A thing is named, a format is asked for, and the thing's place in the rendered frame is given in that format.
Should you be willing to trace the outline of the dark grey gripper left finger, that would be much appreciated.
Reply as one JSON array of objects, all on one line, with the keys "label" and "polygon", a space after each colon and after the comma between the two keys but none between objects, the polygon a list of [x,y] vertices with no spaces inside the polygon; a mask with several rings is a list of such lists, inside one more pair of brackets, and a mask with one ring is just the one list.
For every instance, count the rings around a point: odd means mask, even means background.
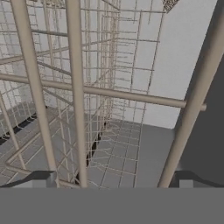
[{"label": "dark grey gripper left finger", "polygon": [[0,185],[0,188],[56,188],[56,178],[55,171],[33,171],[23,179]]}]

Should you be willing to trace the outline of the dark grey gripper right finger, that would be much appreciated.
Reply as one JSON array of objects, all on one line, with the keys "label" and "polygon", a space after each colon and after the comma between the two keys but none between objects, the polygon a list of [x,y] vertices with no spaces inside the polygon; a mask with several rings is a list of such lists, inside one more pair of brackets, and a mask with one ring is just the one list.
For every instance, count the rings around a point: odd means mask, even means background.
[{"label": "dark grey gripper right finger", "polygon": [[203,179],[192,171],[175,171],[170,188],[224,188],[224,185]]}]

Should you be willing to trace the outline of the beige thick-barred dishwasher rack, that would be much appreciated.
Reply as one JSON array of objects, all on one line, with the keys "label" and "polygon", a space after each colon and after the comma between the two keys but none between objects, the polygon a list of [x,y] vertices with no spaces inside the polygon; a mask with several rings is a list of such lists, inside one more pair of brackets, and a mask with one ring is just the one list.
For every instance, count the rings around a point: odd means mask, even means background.
[{"label": "beige thick-barred dishwasher rack", "polygon": [[32,30],[25,0],[10,0],[13,17],[17,27],[19,43],[22,49],[22,59],[28,77],[10,77],[11,81],[26,81],[31,85],[31,93],[39,119],[40,132],[42,134],[49,167],[56,168],[53,155],[53,147],[50,137],[49,125],[46,119],[46,108],[44,104],[43,87],[67,88],[73,92],[73,107],[75,114],[75,127],[77,134],[77,146],[79,156],[80,186],[88,186],[86,146],[85,146],[85,125],[84,125],[84,95],[102,95],[114,98],[127,99],[137,102],[146,102],[162,106],[184,108],[185,116],[183,125],[191,129],[202,110],[202,104],[212,83],[216,70],[220,64],[223,51],[219,48],[221,40],[222,25],[218,24],[211,35],[210,49],[205,53],[205,66],[195,84],[192,95],[188,101],[181,101],[171,98],[151,96],[146,94],[132,94],[128,92],[109,90],[98,87],[85,87],[83,85],[82,67],[82,43],[81,43],[81,7],[80,0],[66,0],[66,22],[68,30],[69,59],[72,73],[72,82],[62,83],[57,81],[41,80],[39,76],[37,54],[34,49]]}]

